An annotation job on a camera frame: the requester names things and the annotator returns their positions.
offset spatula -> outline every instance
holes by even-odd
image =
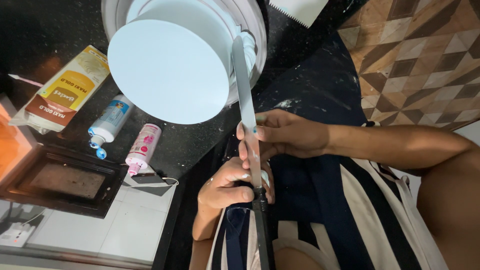
[[[250,90],[250,80],[248,78],[247,63],[241,37],[236,37],[233,41],[232,57],[233,68],[237,77],[241,121],[245,131],[245,144],[248,151],[247,158],[250,163],[253,193],[255,194],[252,208],[255,213],[260,266],[262,270],[275,270],[272,241],[270,240],[267,226],[266,211],[268,202],[265,196],[266,190],[262,187],[260,172],[260,148],[258,139],[253,135],[253,128],[257,125],[257,122],[253,110],[252,92]]]

black granite countertop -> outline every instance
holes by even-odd
[[[269,6],[267,0],[257,2],[264,15],[268,46],[267,62],[254,93],[260,93],[287,68],[310,56],[366,0],[330,0],[310,29]],[[0,3],[0,87],[17,109],[38,87],[13,81],[6,74],[45,83],[86,46],[93,45],[107,52],[100,5],[100,0],[3,0]],[[62,132],[41,135],[33,131],[35,137],[44,144],[94,156],[94,149],[88,146],[87,129],[118,92],[109,77]],[[106,159],[124,163],[143,124],[154,123],[162,128],[163,134],[150,165],[169,177],[179,178],[239,121],[237,103],[213,119],[194,125],[166,123],[135,108],[116,139],[104,144]]]

